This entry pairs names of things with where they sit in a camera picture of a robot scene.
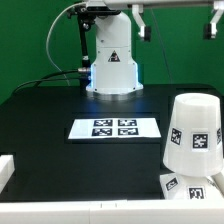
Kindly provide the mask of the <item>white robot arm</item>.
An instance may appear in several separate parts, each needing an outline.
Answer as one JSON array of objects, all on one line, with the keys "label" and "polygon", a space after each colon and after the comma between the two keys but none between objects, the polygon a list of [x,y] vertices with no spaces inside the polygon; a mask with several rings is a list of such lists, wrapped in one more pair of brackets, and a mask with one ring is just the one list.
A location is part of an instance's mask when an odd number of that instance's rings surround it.
[{"label": "white robot arm", "polygon": [[209,28],[211,37],[217,33],[216,24],[224,14],[224,0],[85,0],[86,9],[96,13],[96,59],[91,65],[89,97],[103,100],[126,100],[139,95],[143,85],[138,81],[138,65],[132,58],[131,21],[122,9],[128,7],[139,26],[139,36],[149,41],[150,29],[141,13],[146,7],[207,6],[216,11]]}]

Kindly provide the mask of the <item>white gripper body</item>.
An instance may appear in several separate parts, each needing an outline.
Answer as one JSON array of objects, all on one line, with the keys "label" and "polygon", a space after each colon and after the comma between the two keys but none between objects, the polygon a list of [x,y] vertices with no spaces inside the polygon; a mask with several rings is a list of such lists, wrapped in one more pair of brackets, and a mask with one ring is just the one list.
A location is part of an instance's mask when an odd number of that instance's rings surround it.
[{"label": "white gripper body", "polygon": [[107,6],[112,9],[126,9],[132,5],[144,7],[183,7],[183,6],[207,6],[217,8],[224,4],[224,0],[84,0],[88,6]]}]

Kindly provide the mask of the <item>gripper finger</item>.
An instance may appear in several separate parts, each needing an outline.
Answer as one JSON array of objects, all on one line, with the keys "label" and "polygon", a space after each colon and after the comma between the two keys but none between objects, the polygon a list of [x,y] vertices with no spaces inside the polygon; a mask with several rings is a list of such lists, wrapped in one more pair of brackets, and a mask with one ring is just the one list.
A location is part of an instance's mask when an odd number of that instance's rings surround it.
[{"label": "gripper finger", "polygon": [[204,26],[203,38],[207,40],[212,40],[216,38],[217,35],[217,24],[221,17],[224,15],[224,4],[215,4],[213,6],[214,15],[211,21]]},{"label": "gripper finger", "polygon": [[143,13],[142,5],[132,6],[132,16],[139,27],[138,35],[142,41],[151,41],[151,27],[147,26],[142,19],[141,14]]}]

